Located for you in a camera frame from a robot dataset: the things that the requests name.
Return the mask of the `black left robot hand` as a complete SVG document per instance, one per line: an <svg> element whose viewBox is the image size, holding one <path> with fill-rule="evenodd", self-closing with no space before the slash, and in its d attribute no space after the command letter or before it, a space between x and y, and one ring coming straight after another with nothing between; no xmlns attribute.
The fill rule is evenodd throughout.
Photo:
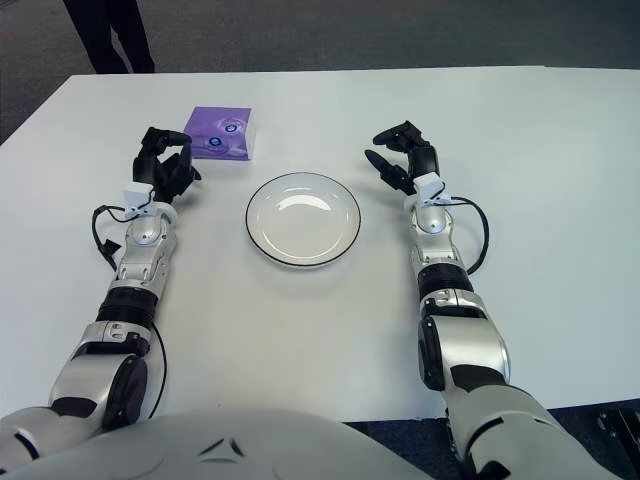
<svg viewBox="0 0 640 480"><path fill-rule="evenodd" d="M149 127L133 162L133 181L151 185L155 201L171 204L202 179L192 165L191 144L187 134Z"/></svg>

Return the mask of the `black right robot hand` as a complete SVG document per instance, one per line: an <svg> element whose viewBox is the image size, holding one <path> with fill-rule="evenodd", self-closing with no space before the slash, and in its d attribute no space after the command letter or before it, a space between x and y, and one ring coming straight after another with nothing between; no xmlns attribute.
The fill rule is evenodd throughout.
<svg viewBox="0 0 640 480"><path fill-rule="evenodd" d="M421 131L409 121L377 134L372 142L407 156L408 169L405 170L399 165L392 165L373 150L364 151L366 159L379 172L381 180L394 190L413 195L416 193L413 184L416 178L429 173L440 174L436 149L422 138Z"/></svg>

